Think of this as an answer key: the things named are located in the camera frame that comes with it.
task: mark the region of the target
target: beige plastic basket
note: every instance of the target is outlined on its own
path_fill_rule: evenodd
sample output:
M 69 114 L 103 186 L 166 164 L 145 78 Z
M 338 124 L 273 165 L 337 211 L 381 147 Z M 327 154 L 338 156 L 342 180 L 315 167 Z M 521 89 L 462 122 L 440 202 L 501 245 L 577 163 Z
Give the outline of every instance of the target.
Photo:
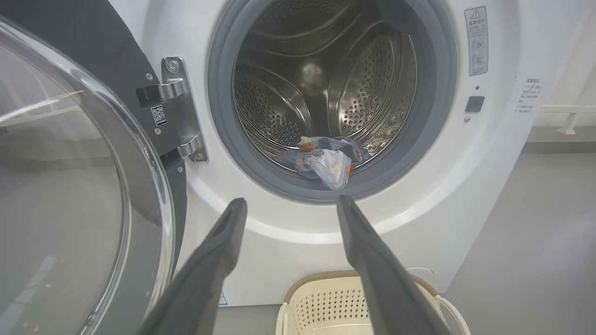
M 462 335 L 470 329 L 457 309 L 428 283 L 412 279 L 437 314 L 447 323 L 441 306 L 456 320 Z M 277 315 L 275 335 L 373 335 L 373 324 L 360 276 L 339 271 L 306 277 L 292 286 Z

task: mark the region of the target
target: door glass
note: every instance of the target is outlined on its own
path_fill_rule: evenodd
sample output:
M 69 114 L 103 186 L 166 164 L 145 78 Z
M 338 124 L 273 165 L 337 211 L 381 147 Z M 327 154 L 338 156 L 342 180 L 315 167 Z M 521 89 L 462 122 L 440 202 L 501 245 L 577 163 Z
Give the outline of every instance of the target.
M 140 324 L 172 270 L 163 167 L 109 90 L 13 29 L 0 21 L 0 334 L 117 329 L 122 309 Z
M 118 173 L 83 92 L 0 59 L 0 333 L 75 334 L 118 250 Z

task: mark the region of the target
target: door hinge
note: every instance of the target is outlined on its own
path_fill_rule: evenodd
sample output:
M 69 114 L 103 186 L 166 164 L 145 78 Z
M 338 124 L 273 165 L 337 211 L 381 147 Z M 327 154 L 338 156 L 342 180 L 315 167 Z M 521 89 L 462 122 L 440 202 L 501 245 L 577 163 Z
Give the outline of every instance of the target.
M 188 73 L 182 57 L 162 59 L 163 84 L 146 86 L 136 90 L 142 106 L 150 106 L 160 101 L 172 104 L 176 114 L 181 145 L 172 150 L 174 155 L 187 157 L 193 162 L 208 161 L 203 133 L 198 121 Z

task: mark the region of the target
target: warning label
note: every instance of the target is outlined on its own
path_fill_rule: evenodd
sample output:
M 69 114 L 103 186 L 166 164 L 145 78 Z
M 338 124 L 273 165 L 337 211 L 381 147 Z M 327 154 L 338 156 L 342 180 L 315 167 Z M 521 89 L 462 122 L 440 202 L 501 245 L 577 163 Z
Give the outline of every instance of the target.
M 219 306 L 228 306 L 228 302 L 225 300 L 224 291 L 219 294 Z
M 465 23 L 468 28 L 470 49 L 470 76 L 488 71 L 488 22 L 486 7 L 465 10 Z
M 538 78 L 528 78 L 521 89 L 519 100 L 517 100 L 516 113 L 531 113 L 536 105 L 535 101 L 540 97 L 542 85 Z

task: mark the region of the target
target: washing machine door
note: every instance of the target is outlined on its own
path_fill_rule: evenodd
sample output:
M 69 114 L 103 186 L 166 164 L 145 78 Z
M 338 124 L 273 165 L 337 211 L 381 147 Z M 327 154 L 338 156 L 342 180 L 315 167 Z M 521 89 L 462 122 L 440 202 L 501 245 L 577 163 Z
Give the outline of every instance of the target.
M 3 2 L 0 60 L 0 334 L 132 334 L 182 240 L 193 151 L 148 99 L 180 80 L 107 1 Z

